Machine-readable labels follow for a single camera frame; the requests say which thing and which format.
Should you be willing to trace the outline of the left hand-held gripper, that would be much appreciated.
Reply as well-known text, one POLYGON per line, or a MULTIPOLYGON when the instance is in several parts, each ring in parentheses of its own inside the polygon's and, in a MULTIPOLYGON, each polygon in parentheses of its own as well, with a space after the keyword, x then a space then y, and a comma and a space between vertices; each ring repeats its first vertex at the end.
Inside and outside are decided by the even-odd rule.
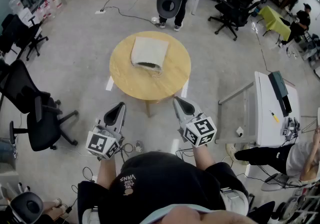
POLYGON ((106 112, 103 121, 96 119, 93 129, 88 132, 85 148, 100 159, 109 160, 120 149, 124 136, 122 127, 126 116, 126 105, 120 102, 106 112))

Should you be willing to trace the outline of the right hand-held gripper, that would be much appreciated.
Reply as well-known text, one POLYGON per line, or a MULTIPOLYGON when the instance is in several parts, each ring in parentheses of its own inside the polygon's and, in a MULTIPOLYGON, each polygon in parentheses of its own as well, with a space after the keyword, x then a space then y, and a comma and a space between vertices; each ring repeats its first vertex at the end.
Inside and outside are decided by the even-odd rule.
POLYGON ((200 107, 194 101, 175 96, 173 107, 176 117, 182 121, 178 131, 184 142, 190 142, 197 148, 210 143, 215 138, 217 128, 212 118, 201 113, 200 107))

